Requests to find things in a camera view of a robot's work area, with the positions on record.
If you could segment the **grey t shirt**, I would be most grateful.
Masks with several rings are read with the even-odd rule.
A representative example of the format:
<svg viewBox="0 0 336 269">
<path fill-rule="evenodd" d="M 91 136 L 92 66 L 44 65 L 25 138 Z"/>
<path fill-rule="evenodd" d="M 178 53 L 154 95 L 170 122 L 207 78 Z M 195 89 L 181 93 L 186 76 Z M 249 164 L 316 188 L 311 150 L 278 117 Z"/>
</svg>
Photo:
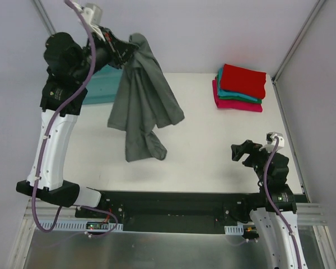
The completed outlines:
<svg viewBox="0 0 336 269">
<path fill-rule="evenodd" d="M 185 115 L 146 37 L 134 33 L 129 42 L 138 50 L 123 69 L 108 127 L 125 132 L 127 162 L 164 160 L 167 149 L 153 129 L 176 125 Z"/>
</svg>

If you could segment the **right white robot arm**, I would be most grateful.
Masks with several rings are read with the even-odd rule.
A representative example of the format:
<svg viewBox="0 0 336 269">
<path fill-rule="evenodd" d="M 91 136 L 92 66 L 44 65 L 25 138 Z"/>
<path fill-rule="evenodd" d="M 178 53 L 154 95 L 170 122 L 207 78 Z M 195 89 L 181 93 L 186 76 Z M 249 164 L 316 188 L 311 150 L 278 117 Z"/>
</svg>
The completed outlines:
<svg viewBox="0 0 336 269">
<path fill-rule="evenodd" d="M 247 155 L 243 165 L 253 168 L 259 179 L 257 198 L 241 206 L 241 216 L 254 223 L 268 268 L 307 268 L 296 200 L 287 184 L 289 159 L 278 153 L 282 142 L 281 136 L 275 136 L 264 146 L 251 140 L 231 146 L 232 160 Z"/>
</svg>

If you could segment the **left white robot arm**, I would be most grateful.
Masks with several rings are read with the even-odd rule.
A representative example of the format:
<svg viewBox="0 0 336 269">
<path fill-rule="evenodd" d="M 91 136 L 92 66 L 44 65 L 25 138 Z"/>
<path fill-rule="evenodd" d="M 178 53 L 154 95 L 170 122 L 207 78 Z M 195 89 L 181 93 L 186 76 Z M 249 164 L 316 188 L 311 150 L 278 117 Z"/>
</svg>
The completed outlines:
<svg viewBox="0 0 336 269">
<path fill-rule="evenodd" d="M 48 79 L 40 101 L 38 149 L 29 176 L 16 185 L 18 193 L 53 205 L 88 206 L 88 212 L 95 218 L 107 212 L 101 193 L 63 178 L 69 139 L 92 75 L 105 66 L 123 68 L 138 50 L 138 45 L 119 40 L 110 29 L 99 29 L 102 35 L 92 33 L 84 47 L 65 32 L 47 39 L 44 59 L 48 64 Z"/>
</svg>

